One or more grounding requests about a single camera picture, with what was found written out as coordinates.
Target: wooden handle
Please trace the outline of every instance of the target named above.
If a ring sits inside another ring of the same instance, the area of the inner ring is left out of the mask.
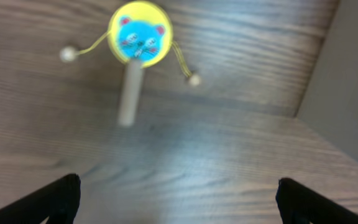
[[[129,61],[118,109],[118,124],[121,126],[130,127],[135,123],[143,76],[142,61],[136,59]]]

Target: black object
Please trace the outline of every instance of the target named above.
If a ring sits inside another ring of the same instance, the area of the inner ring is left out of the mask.
[[[0,223],[71,224],[80,206],[81,180],[68,174],[0,209]]]
[[[283,178],[276,194],[283,224],[358,223],[358,215],[298,182]]]

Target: wood grain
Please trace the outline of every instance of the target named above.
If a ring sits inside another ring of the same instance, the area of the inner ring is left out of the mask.
[[[173,52],[146,71],[137,123],[116,126],[123,65],[103,42],[117,0],[0,0],[0,207],[68,172],[77,223],[281,223],[293,177],[358,213],[358,164],[293,119],[337,0],[156,1]]]

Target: white bead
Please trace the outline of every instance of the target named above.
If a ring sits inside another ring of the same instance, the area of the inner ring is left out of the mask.
[[[187,82],[191,86],[198,86],[201,83],[201,77],[197,74],[193,74],[187,79]]]
[[[62,62],[66,62],[66,63],[73,62],[74,60],[77,59],[77,57],[78,57],[78,51],[72,46],[64,47],[60,51],[60,60],[62,60]]]

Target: cat ear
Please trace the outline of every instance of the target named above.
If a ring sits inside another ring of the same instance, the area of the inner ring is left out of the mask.
[[[119,24],[120,24],[121,26],[124,26],[124,25],[130,23],[130,21],[131,21],[130,17],[124,16],[124,17],[122,17],[121,20],[119,21]]]
[[[157,30],[158,34],[160,34],[160,35],[165,34],[165,28],[163,25],[157,25],[157,26],[155,26],[155,29]]]

